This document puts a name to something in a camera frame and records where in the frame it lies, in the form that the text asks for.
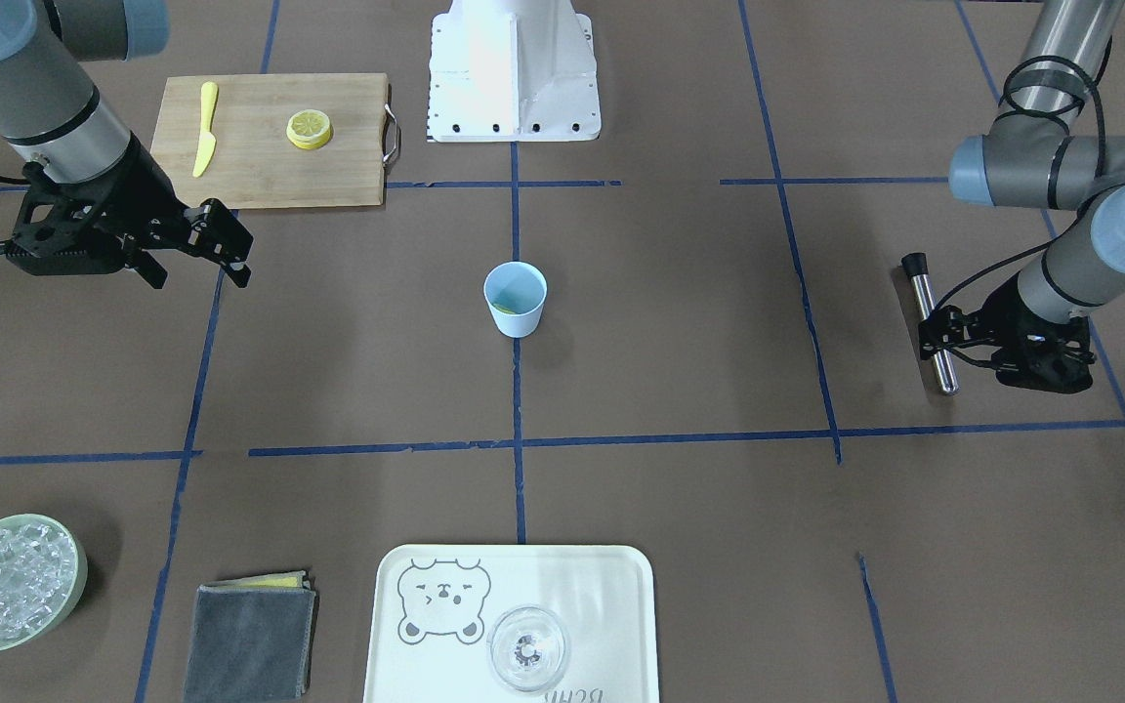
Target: wooden cutting board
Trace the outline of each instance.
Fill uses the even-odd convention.
[[[219,85],[215,156],[194,178],[204,81]],[[218,197],[228,208],[330,208],[384,204],[385,74],[169,78],[151,153],[186,205]],[[332,138],[304,152],[285,137],[304,108],[330,116]]]

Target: gray robot arm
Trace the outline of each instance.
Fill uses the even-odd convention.
[[[1008,386],[1077,393],[1091,386],[1086,316],[1125,292],[1125,137],[1076,137],[1071,125],[1099,102],[1097,83],[1122,0],[1046,0],[1024,61],[1005,81],[983,137],[951,164],[951,190],[970,204],[1076,210],[1079,218],[981,310],[936,307],[920,325],[920,354],[992,345]]]
[[[35,276],[129,269],[160,288],[168,274],[148,250],[176,249],[246,283],[250,232],[219,200],[180,204],[76,62],[153,54],[166,40],[162,0],[0,0],[0,135],[30,183],[0,247],[15,265]]]

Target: gray towel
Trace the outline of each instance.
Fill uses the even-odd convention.
[[[262,703],[307,693],[315,592],[197,589],[184,703]]]

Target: paper cup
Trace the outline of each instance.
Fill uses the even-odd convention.
[[[544,276],[531,263],[505,262],[485,278],[488,314],[501,333],[514,339],[537,328],[548,291]]]

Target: bowl of ice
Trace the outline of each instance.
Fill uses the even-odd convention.
[[[35,640],[63,622],[86,588],[86,551],[58,521],[0,521],[0,650]]]

